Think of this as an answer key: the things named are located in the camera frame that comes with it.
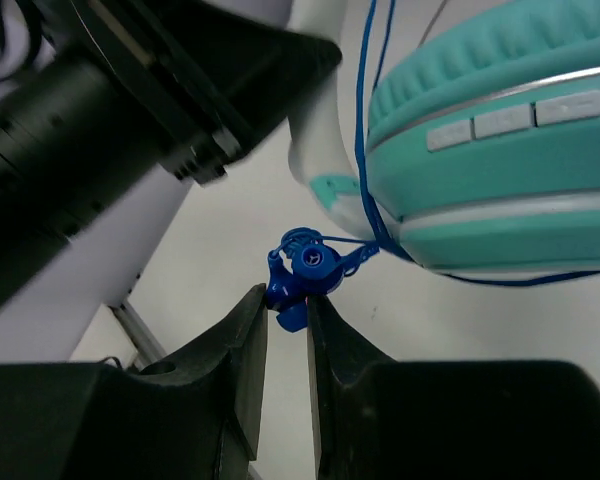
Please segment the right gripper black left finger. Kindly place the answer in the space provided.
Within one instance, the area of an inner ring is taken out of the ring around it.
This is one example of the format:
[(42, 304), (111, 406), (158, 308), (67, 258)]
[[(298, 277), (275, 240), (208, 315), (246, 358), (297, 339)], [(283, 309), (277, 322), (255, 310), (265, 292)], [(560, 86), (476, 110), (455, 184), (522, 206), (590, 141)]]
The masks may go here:
[(0, 479), (244, 479), (258, 451), (263, 285), (138, 373), (0, 365)]

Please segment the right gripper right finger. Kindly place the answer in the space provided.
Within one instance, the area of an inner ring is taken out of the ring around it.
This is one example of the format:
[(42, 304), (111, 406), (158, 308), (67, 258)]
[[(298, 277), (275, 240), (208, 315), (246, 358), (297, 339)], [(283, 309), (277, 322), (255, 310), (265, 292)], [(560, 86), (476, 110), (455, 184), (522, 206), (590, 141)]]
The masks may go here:
[(600, 479), (600, 390), (556, 360), (397, 361), (311, 297), (320, 479)]

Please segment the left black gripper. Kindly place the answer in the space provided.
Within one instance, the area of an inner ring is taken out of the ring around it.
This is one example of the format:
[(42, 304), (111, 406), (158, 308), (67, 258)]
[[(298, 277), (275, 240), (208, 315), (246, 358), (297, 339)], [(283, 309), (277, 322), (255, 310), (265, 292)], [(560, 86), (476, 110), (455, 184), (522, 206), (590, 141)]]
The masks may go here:
[(0, 101), (0, 309), (173, 151), (102, 64), (69, 47)]

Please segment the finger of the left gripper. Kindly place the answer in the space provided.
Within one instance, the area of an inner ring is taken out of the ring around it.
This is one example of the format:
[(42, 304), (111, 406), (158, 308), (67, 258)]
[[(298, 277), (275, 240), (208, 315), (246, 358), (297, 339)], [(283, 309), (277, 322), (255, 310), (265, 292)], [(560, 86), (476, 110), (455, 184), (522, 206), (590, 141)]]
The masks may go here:
[(342, 60), (336, 44), (243, 18), (205, 1), (152, 1), (152, 71), (195, 123), (191, 165), (247, 156)]

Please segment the teal cat ear headphones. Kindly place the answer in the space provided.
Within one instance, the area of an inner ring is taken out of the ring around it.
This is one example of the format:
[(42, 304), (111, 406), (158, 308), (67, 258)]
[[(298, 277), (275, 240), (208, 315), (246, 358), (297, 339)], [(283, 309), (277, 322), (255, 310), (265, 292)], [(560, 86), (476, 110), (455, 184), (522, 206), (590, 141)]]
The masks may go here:
[(289, 165), (347, 233), (423, 268), (526, 286), (600, 273), (600, 1), (508, 1), (356, 94), (289, 117)]

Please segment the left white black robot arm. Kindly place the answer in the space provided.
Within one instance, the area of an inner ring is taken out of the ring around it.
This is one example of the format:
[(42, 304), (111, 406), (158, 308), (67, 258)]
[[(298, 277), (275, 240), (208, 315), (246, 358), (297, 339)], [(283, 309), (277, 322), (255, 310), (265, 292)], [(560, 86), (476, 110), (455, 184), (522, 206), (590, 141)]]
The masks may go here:
[(0, 1), (0, 363), (64, 361), (338, 66), (293, 1)]

